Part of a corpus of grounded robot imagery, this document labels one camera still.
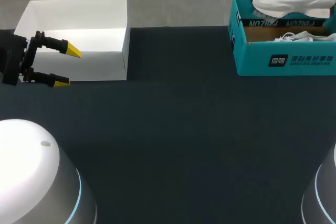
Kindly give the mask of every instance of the teal shoe box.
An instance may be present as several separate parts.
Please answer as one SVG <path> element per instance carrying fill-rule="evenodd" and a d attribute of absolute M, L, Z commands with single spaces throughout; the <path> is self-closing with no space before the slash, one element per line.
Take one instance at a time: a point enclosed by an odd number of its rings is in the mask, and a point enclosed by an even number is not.
<path fill-rule="evenodd" d="M 231 47 L 240 76 L 336 76 L 336 42 L 275 42 L 287 32 L 336 33 L 335 17 L 326 20 L 294 13 L 273 24 L 255 16 L 251 0 L 233 0 Z"/>

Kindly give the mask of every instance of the dark tabletop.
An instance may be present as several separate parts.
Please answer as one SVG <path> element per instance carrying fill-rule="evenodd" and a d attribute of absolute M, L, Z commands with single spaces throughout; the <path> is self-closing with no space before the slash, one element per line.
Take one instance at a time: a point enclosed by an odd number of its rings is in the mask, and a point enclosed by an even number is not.
<path fill-rule="evenodd" d="M 131 31 L 128 81 L 0 86 L 0 119 L 46 128 L 98 223 L 301 223 L 336 141 L 336 77 L 239 77 L 227 27 Z"/>

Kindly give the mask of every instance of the shoe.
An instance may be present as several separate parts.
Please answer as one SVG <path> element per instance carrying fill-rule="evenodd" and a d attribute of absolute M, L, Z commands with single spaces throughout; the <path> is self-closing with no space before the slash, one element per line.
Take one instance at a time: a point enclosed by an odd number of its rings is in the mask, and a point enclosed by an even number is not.
<path fill-rule="evenodd" d="M 329 18 L 336 0 L 253 0 L 259 12 L 282 18 L 289 13 L 303 13 L 310 17 Z"/>
<path fill-rule="evenodd" d="M 294 40 L 301 40 L 301 39 L 309 37 L 309 38 L 312 39 L 312 41 L 336 41 L 336 34 L 332 34 L 328 37 L 314 36 L 314 35 L 311 35 L 310 33 L 308 33 L 307 31 L 303 31 L 299 34 L 292 35 L 292 37 L 293 37 Z"/>
<path fill-rule="evenodd" d="M 293 42 L 310 42 L 313 41 L 313 39 L 310 36 L 303 36 L 302 32 L 302 36 L 300 38 L 296 38 L 294 33 L 286 33 L 285 35 L 283 35 L 282 37 L 275 39 L 274 41 L 293 41 Z"/>

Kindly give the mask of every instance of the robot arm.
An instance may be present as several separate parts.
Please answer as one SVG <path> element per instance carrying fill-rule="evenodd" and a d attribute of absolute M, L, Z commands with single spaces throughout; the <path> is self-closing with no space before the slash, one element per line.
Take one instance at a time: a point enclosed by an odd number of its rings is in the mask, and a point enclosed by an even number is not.
<path fill-rule="evenodd" d="M 36 32 L 28 42 L 26 38 L 0 30 L 0 72 L 3 74 L 2 83 L 16 85 L 21 74 L 23 81 L 44 83 L 49 87 L 70 85 L 70 79 L 51 74 L 34 72 L 37 48 L 45 46 L 74 57 L 81 57 L 81 52 L 67 40 L 45 37 L 44 32 Z"/>

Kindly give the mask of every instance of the open white box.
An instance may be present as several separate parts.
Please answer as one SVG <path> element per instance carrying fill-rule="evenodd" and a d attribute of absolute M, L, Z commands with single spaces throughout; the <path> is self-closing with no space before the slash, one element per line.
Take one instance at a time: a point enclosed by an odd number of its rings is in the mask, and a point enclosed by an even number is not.
<path fill-rule="evenodd" d="M 127 0 L 30 1 L 15 34 L 30 39 L 36 31 L 65 39 L 82 58 L 38 48 L 34 71 L 71 81 L 126 80 L 130 29 Z"/>

